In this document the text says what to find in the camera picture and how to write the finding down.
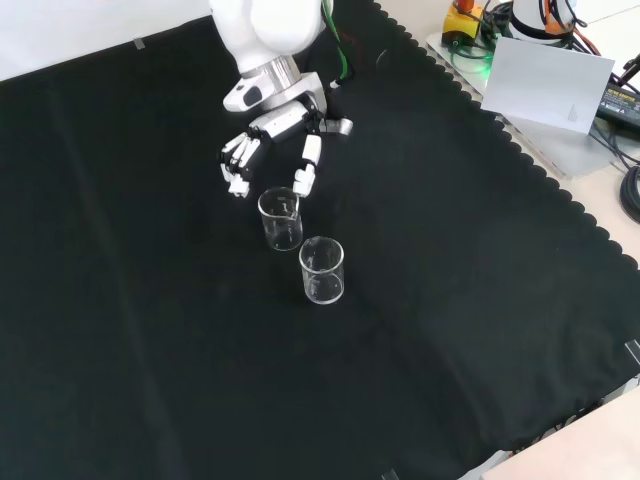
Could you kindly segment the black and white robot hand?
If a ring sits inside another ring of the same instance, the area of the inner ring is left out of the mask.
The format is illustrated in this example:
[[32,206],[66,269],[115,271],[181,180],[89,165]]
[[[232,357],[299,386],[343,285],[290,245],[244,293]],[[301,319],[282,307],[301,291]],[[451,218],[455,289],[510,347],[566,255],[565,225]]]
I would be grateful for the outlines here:
[[350,135],[353,122],[342,117],[331,119],[316,108],[307,96],[293,100],[256,119],[247,130],[227,142],[219,154],[219,163],[228,192],[245,198],[250,192],[252,166],[272,142],[293,135],[306,135],[302,164],[294,174],[293,192],[306,198],[312,191],[322,153],[323,134]]

